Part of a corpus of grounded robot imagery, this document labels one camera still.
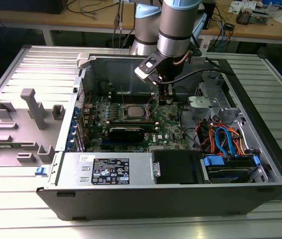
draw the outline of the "wire bundle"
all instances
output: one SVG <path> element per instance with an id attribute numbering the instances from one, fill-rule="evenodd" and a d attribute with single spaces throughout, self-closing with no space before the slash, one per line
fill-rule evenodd
<path id="1" fill-rule="evenodd" d="M 216 146 L 216 140 L 215 140 L 217 131 L 219 131 L 220 128 L 222 128 L 222 129 L 225 129 L 232 134 L 233 139 L 230 138 L 230 140 L 232 140 L 232 142 L 236 146 L 237 154 L 238 155 L 246 155 L 245 150 L 243 148 L 242 136 L 237 131 L 235 131 L 233 128 L 230 128 L 230 127 L 226 126 L 225 124 L 219 123 L 219 122 L 209 122 L 207 124 L 204 124 L 202 121 L 200 121 L 194 131 L 197 133 L 197 131 L 200 127 L 208 127 L 208 136 L 209 136 L 199 146 L 201 150 L 208 152 L 208 153 L 217 154 L 217 155 L 220 155 L 220 156 L 226 156 L 226 153 L 222 151 L 222 148 L 225 145 L 228 145 L 229 148 L 230 148 L 231 142 L 228 142 L 228 137 L 226 137 L 224 139 L 221 147 Z M 208 143 L 208 142 L 210 142 L 210 146 L 205 147 L 206 143 Z"/>
<path id="2" fill-rule="evenodd" d="M 217 25 L 217 27 L 220 30 L 220 32 L 219 32 L 219 35 L 217 36 L 216 40 L 214 41 L 214 43 L 211 44 L 210 48 L 207 50 L 207 52 L 211 51 L 211 49 L 213 49 L 213 48 L 217 48 L 217 52 L 218 52 L 221 48 L 223 48 L 225 46 L 229 46 L 229 43 L 230 43 L 230 40 L 231 40 L 231 36 L 233 34 L 232 31 L 228 30 L 229 31 L 229 37 L 227 39 L 225 39 L 225 30 L 226 29 L 225 29 L 224 26 L 226 24 L 226 20 L 228 20 L 228 19 L 225 19 L 223 16 L 220 15 L 220 11 L 219 11 L 218 6 L 215 6 L 215 8 L 218 11 L 218 14 L 213 13 L 213 16 L 215 16 L 215 17 L 211 18 L 211 20 L 216 21 L 220 25 L 220 26 Z M 221 40 L 220 40 L 220 43 L 216 44 L 218 39 L 220 38 L 220 36 L 222 36 Z"/>

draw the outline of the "black box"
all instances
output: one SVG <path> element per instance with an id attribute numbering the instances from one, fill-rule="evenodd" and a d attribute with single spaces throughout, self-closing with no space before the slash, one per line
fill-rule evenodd
<path id="1" fill-rule="evenodd" d="M 216 3 L 214 0 L 203 0 L 202 4 L 205 7 L 205 13 L 207 14 L 205 24 L 202 29 L 208 29 L 209 24 L 212 18 L 212 14 L 214 13 Z"/>
<path id="2" fill-rule="evenodd" d="M 0 10 L 61 14 L 68 0 L 0 0 Z"/>

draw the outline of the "blue latch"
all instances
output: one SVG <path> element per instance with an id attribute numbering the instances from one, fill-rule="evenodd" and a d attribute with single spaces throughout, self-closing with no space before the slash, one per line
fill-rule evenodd
<path id="1" fill-rule="evenodd" d="M 257 166 L 260 165 L 260 159 L 259 159 L 258 156 L 254 156 L 254 161 L 255 161 L 255 163 L 256 163 Z"/>
<path id="2" fill-rule="evenodd" d="M 68 135 L 68 140 L 72 140 L 72 139 L 74 139 L 73 134 L 69 134 L 69 135 Z"/>
<path id="3" fill-rule="evenodd" d="M 74 108 L 73 111 L 74 111 L 73 113 L 74 113 L 75 115 L 79 115 L 80 112 L 81 112 L 80 108 L 79 108 L 79 107 L 76 107 L 76 106 L 75 106 L 75 108 Z"/>
<path id="4" fill-rule="evenodd" d="M 75 119 L 71 120 L 71 126 L 76 126 L 77 125 L 77 122 Z"/>
<path id="5" fill-rule="evenodd" d="M 221 156 L 218 155 L 210 155 L 204 158 L 205 166 L 210 165 L 225 165 L 225 162 Z"/>
<path id="6" fill-rule="evenodd" d="M 46 168 L 45 167 L 38 167 L 36 172 L 35 172 L 35 175 L 36 176 L 39 176 L 39 175 L 47 175 L 46 174 Z"/>
<path id="7" fill-rule="evenodd" d="M 70 133 L 74 133 L 74 132 L 76 132 L 76 129 L 74 127 L 70 126 L 69 131 L 70 131 Z"/>

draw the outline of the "sticker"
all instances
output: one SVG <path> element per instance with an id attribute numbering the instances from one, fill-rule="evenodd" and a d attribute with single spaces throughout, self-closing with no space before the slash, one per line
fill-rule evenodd
<path id="1" fill-rule="evenodd" d="M 0 145 L 0 148 L 11 148 L 10 145 Z"/>
<path id="2" fill-rule="evenodd" d="M 95 155 L 86 155 L 81 154 L 80 155 L 80 162 L 92 162 L 95 158 Z"/>
<path id="3" fill-rule="evenodd" d="M 92 176 L 94 185 L 129 184 L 129 175 L 128 158 L 94 158 Z"/>

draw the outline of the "white label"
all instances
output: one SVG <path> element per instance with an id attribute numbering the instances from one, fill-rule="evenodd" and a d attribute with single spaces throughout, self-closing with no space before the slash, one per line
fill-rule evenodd
<path id="1" fill-rule="evenodd" d="M 94 159 L 95 159 L 95 155 L 85 155 L 85 154 L 80 155 L 80 162 L 93 162 Z"/>
<path id="2" fill-rule="evenodd" d="M 11 148 L 10 145 L 0 145 L 0 148 Z"/>

